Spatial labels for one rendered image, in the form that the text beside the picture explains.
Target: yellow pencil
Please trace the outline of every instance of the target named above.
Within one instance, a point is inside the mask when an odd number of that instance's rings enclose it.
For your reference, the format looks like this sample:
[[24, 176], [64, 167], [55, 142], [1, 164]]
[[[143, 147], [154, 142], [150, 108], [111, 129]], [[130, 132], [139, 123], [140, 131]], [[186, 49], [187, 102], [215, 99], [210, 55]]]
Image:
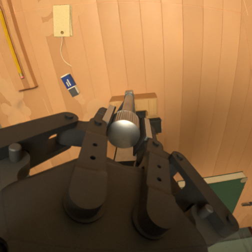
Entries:
[[12, 55], [12, 57], [14, 59], [15, 65], [16, 65], [16, 69], [17, 69], [17, 71], [19, 73], [20, 78], [23, 79], [24, 75], [22, 73], [22, 70], [21, 70], [18, 58], [17, 58], [16, 53], [14, 51], [13, 44], [12, 44], [10, 35], [8, 33], [8, 29], [7, 29], [7, 26], [6, 26], [5, 18], [4, 18], [4, 15], [3, 15], [3, 12], [1, 10], [1, 8], [0, 8], [0, 20], [1, 20], [2, 28], [3, 28], [3, 31], [4, 31], [4, 34], [5, 34], [5, 37], [6, 37], [6, 40], [7, 40], [7, 43], [8, 43], [10, 52], [11, 52], [11, 55]]

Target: pencil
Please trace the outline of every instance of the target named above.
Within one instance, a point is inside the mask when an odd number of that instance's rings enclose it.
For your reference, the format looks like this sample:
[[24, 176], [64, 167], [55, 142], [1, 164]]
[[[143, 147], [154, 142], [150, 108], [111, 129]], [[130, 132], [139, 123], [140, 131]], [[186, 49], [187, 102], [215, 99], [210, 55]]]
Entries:
[[14, 59], [14, 62], [15, 62], [16, 69], [18, 71], [18, 74], [19, 74], [20, 78], [23, 79], [24, 75], [22, 73], [22, 70], [21, 70], [18, 58], [16, 56], [15, 50], [13, 48], [13, 44], [12, 44], [12, 41], [11, 41], [11, 38], [10, 38], [10, 35], [9, 35], [9, 32], [8, 32], [6, 22], [5, 22], [5, 18], [4, 18], [4, 15], [3, 15], [3, 11], [1, 10], [1, 8], [0, 8], [0, 20], [1, 20], [2, 28], [3, 28], [3, 31], [4, 31], [4, 34], [5, 34], [5, 37], [6, 37], [6, 40], [7, 40], [11, 55], [12, 55], [12, 57]]

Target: white string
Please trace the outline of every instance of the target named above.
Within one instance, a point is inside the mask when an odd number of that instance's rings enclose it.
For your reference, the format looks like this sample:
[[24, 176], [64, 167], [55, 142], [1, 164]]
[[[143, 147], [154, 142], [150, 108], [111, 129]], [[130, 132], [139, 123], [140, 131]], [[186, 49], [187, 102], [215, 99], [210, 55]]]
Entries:
[[62, 52], [61, 52], [62, 44], [63, 44], [63, 37], [61, 37], [61, 38], [62, 38], [62, 40], [61, 40], [61, 46], [60, 46], [60, 54], [61, 54], [61, 57], [62, 57], [62, 59], [63, 59]]

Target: green book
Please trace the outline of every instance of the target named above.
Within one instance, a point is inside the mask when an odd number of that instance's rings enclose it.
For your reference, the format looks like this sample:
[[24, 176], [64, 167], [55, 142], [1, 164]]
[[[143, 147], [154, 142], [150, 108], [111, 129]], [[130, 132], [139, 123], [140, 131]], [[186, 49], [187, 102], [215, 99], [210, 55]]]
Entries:
[[[219, 176], [204, 177], [203, 179], [228, 210], [233, 213], [242, 194], [245, 182], [248, 180], [244, 173], [240, 171]], [[184, 180], [177, 183], [181, 189], [185, 186]]]

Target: blue and white eraser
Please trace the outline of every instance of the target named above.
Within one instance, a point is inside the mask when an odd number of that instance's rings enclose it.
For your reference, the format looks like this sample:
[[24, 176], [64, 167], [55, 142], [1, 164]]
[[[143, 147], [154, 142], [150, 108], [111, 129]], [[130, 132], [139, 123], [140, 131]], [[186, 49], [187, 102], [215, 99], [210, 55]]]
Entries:
[[66, 89], [70, 92], [72, 97], [77, 96], [80, 93], [80, 90], [76, 86], [75, 80], [70, 73], [67, 73], [60, 77], [66, 87]]

